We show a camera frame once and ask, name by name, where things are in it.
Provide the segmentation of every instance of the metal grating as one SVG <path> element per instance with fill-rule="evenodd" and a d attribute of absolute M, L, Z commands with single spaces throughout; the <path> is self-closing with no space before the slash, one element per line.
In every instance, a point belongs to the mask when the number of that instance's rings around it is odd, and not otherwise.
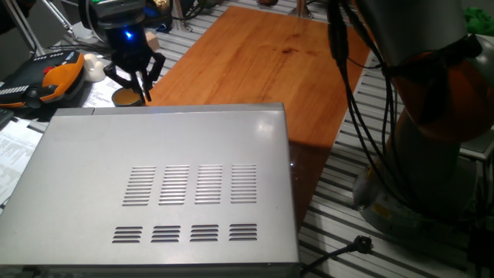
<path fill-rule="evenodd" d="M 376 64 L 377 60 L 370 54 L 365 66 Z M 364 69 L 354 96 L 370 133 L 381 148 L 386 95 L 380 70 Z M 398 100 L 399 112 L 402 107 Z M 370 236 L 373 253 L 350 253 L 339 256 L 338 260 L 329 259 L 306 277 L 467 276 L 467 234 L 453 232 L 440 241 L 398 241 L 376 230 L 353 209 L 353 185 L 367 166 L 357 132 L 350 115 L 346 114 L 299 231 L 300 260 L 304 267 L 322 255 L 345 247 L 355 236 Z"/>
<path fill-rule="evenodd" d="M 257 166 L 255 164 L 232 165 L 232 204 L 257 203 Z"/>
<path fill-rule="evenodd" d="M 191 230 L 192 242 L 218 241 L 218 225 L 193 225 Z"/>
<path fill-rule="evenodd" d="M 117 227 L 112 243 L 139 243 L 141 233 L 142 227 L 139 226 Z"/>
<path fill-rule="evenodd" d="M 159 205 L 183 205 L 187 192 L 189 165 L 165 166 Z"/>
<path fill-rule="evenodd" d="M 151 236 L 152 243 L 169 243 L 178 242 L 180 238 L 180 226 L 155 226 L 153 235 Z"/>
<path fill-rule="evenodd" d="M 222 181 L 223 165 L 199 165 L 198 183 L 195 189 L 195 204 L 219 204 L 222 195 Z"/>
<path fill-rule="evenodd" d="M 130 177 L 127 183 L 127 190 L 123 197 L 123 206 L 143 206 L 147 205 L 153 187 L 154 166 L 136 166 L 130 170 Z"/>
<path fill-rule="evenodd" d="M 257 240 L 256 224 L 231 224 L 230 241 L 252 241 Z"/>

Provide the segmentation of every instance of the yellow label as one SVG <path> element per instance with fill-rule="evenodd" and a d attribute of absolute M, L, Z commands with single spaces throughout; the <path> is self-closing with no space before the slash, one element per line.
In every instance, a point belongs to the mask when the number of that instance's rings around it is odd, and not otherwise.
<path fill-rule="evenodd" d="M 385 208 L 384 206 L 382 206 L 378 202 L 374 203 L 374 205 L 372 206 L 372 211 L 376 212 L 378 215 L 380 215 L 386 219 L 389 219 L 389 217 L 391 216 L 391 211 L 389 209 Z"/>

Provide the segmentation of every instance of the robotic arm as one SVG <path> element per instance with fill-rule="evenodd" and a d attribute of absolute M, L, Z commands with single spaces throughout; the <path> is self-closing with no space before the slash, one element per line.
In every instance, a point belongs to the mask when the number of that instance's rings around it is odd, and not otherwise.
<path fill-rule="evenodd" d="M 143 8 L 146 0 L 87 0 L 91 1 L 97 14 L 98 26 L 104 30 L 106 41 L 113 50 L 111 64 L 104 69 L 105 74 L 126 89 L 132 89 L 139 94 L 142 103 L 151 101 L 149 91 L 153 81 L 160 76 L 165 57 L 155 53 L 147 44 L 144 31 Z M 147 66 L 154 59 L 151 71 Z M 130 74 L 130 80 L 117 75 L 116 66 Z M 140 73 L 141 87 L 137 80 Z"/>
<path fill-rule="evenodd" d="M 492 204 L 471 208 L 479 204 L 475 165 L 458 159 L 458 154 L 460 143 L 494 123 L 494 46 L 467 34 L 459 0 L 354 2 L 374 39 L 344 0 L 330 0 L 328 32 L 350 115 L 371 165 L 354 185 L 355 207 L 375 228 L 395 236 L 437 230 L 432 228 L 436 223 L 470 225 L 486 216 Z M 388 122 L 391 135 L 382 151 L 365 127 L 348 85 L 347 29 L 340 5 L 380 60 L 386 79 L 383 129 Z M 391 81 L 405 105 L 398 120 Z M 363 133 L 377 154 L 375 160 Z"/>

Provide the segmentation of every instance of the black device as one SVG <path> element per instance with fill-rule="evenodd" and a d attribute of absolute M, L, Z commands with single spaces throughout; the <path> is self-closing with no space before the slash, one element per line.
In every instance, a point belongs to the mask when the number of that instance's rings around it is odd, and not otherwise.
<path fill-rule="evenodd" d="M 83 23 L 86 22 L 112 49 L 111 63 L 104 68 L 105 74 L 122 87 L 139 94 L 142 103 L 151 101 L 149 91 L 153 81 L 159 78 L 165 61 L 162 54 L 154 52 L 147 44 L 143 24 L 145 7 L 146 0 L 80 2 Z M 151 58 L 154 64 L 148 73 L 147 66 Z M 130 80 L 117 75 L 117 66 L 130 74 Z M 142 87 L 137 80 L 137 73 L 140 73 Z"/>
<path fill-rule="evenodd" d="M 14 112 L 0 108 L 0 131 L 8 124 L 8 122 L 13 117 L 14 117 Z"/>

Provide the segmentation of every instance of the black cable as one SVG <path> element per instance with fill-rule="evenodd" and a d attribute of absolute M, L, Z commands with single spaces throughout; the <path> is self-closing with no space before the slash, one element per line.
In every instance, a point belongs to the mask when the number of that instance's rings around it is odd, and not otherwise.
<path fill-rule="evenodd" d="M 357 63 L 354 59 L 351 59 L 350 57 L 348 57 L 348 59 L 350 60 L 350 62 L 354 63 L 355 65 L 363 68 L 363 69 L 366 69 L 366 70 L 375 70 L 375 69 L 380 69 L 381 67 L 383 67 L 382 64 L 379 64 L 377 66 L 364 66 L 364 65 L 361 65 L 359 63 Z"/>
<path fill-rule="evenodd" d="M 362 24 L 362 22 L 360 22 L 358 16 L 353 12 L 351 11 L 350 7 L 348 6 L 348 3 L 346 3 L 345 1 L 342 1 L 341 2 L 342 6 L 343 6 L 343 10 L 346 12 L 349 20 L 350 20 L 350 23 L 354 26 L 355 30 L 357 31 L 357 34 L 362 38 L 362 40 L 366 43 L 367 46 L 369 46 L 369 48 L 373 51 L 373 53 L 376 55 L 377 59 L 379 60 L 379 63 L 381 65 L 385 65 L 384 63 L 384 60 L 381 56 L 381 54 L 378 52 L 377 50 L 377 47 L 374 45 L 374 42 L 372 41 L 372 39 L 370 38 L 367 30 L 365 29 L 364 25 Z M 333 25 L 333 22 L 330 20 L 330 7 L 333 7 L 334 10 L 336 10 L 335 6 L 331 6 L 331 5 L 328 5 L 328 22 L 330 22 L 330 30 L 334 30 L 335 28 L 331 28 L 331 26 Z M 335 44 L 341 44 L 343 43 L 343 40 L 341 40 L 339 37 L 337 36 L 330 36 L 331 40 L 330 40 L 330 45 L 333 46 Z M 348 41 L 347 41 L 347 37 L 344 38 L 344 43 L 346 44 L 346 47 L 348 47 Z M 343 79 L 345 81 L 345 83 L 348 83 L 348 77 L 344 76 L 345 74 L 347 74 L 347 69 L 346 69 L 346 60 L 348 58 L 348 56 L 346 57 L 343 57 L 343 56 L 338 56 L 338 55 L 335 55 L 335 52 L 332 50 L 332 54 L 333 54 L 333 57 L 335 57 L 335 59 L 337 60 L 337 64 L 339 65 L 340 67 L 340 71 L 342 73 L 342 76 L 343 76 Z M 392 95 L 392 89 L 391 89 L 391 80 L 389 78 L 389 76 L 387 74 L 384 74 L 384 77 L 386 79 L 386 84 L 387 84 L 387 103 L 393 103 L 393 95 Z M 396 116 L 394 115 L 394 111 L 392 111 L 393 109 L 391 109 L 391 119 L 393 119 L 391 122 L 393 122 L 391 124 L 391 147 L 393 148 L 393 152 L 394 152 L 394 159 L 397 163 L 397 166 L 398 166 L 398 172 L 399 174 L 404 177 L 403 180 L 400 180 L 397 178 L 397 176 L 395 175 L 394 171 L 391 169 L 391 167 L 389 166 L 387 160 L 384 160 L 384 156 L 382 155 L 382 153 L 379 151 L 379 149 L 377 148 L 377 145 L 375 144 L 375 141 L 374 139 L 372 138 L 370 132 L 368 131 L 367 129 L 367 126 L 365 125 L 361 115 L 360 115 L 360 112 L 358 111 L 358 107 L 357 107 L 357 104 L 355 103 L 355 100 L 353 98 L 353 94 L 351 93 L 351 89 L 350 89 L 350 86 L 346 85 L 346 88 L 347 88 L 347 91 L 350 90 L 350 94 L 347 92 L 347 96 L 348 97 L 351 97 L 351 103 L 352 105 L 354 105 L 354 109 L 356 110 L 356 115 L 357 115 L 357 118 L 358 120 L 360 121 L 360 125 L 362 126 L 362 128 L 364 129 L 364 132 L 365 134 L 367 135 L 368 137 L 368 140 L 369 142 L 371 143 L 373 149 L 375 150 L 377 156 L 379 157 L 379 159 L 381 160 L 382 164 L 384 165 L 384 168 L 386 169 L 386 171 L 392 176 L 392 178 L 397 182 L 405 182 L 406 186 L 404 187 L 395 187 L 397 190 L 398 190 L 398 193 L 405 197 L 406 199 L 411 199 L 414 201 L 414 203 L 418 203 L 420 204 L 419 206 L 416 206 L 416 205 L 410 205 L 408 204 L 407 202 L 405 202 L 404 200 L 402 200 L 401 198 L 398 198 L 396 196 L 396 194 L 389 188 L 389 186 L 384 182 L 384 179 L 382 178 L 382 175 L 379 173 L 378 174 L 378 171 L 377 171 L 377 168 L 375 167 L 375 164 L 374 162 L 372 161 L 370 157 L 370 155 L 368 155 L 368 150 L 367 150 L 367 147 L 365 146 L 365 143 L 364 143 L 364 140 L 360 140 L 360 142 L 362 143 L 362 147 L 364 148 L 364 151 L 366 152 L 366 156 L 367 158 L 369 158 L 369 162 L 372 166 L 372 168 L 374 169 L 374 171 L 376 172 L 377 176 L 379 177 L 380 179 L 380 182 L 383 184 L 384 188 L 394 197 L 397 199 L 397 201 L 399 201 L 402 205 L 406 206 L 406 207 L 409 207 L 411 210 L 413 211 L 416 211 L 416 212 L 419 212 L 421 213 L 423 216 L 427 217 L 427 218 L 431 218 L 431 219 L 436 219 L 440 222 L 443 222 L 445 224 L 448 224 L 448 225 L 458 225 L 460 222 L 464 222 L 464 221 L 454 221 L 454 220 L 451 220 L 451 219 L 446 219 L 446 218 L 443 218 L 443 217 L 440 217 L 436 214 L 433 214 L 431 213 L 428 209 L 424 209 L 424 206 L 421 205 L 417 195 L 415 194 L 415 192 L 413 191 L 413 189 L 411 188 L 410 184 L 408 183 L 408 180 L 406 179 L 406 176 L 404 175 L 402 169 L 401 169 L 401 166 L 400 166 L 400 162 L 399 162 L 399 159 L 398 159 L 398 153 L 396 152 L 396 144 L 395 144 L 395 139 L 394 139 L 394 120 L 396 119 Z M 351 106 L 349 106 L 349 111 L 350 111 L 350 115 L 353 113 L 353 111 L 351 110 Z M 359 128 L 358 128 L 358 125 L 356 124 L 356 122 L 354 122 L 354 126 L 356 128 L 356 131 L 357 131 L 357 134 L 359 135 L 359 137 L 361 136 L 361 133 L 359 131 Z M 407 194 L 404 194 L 401 189 L 404 188 L 407 190 Z"/>

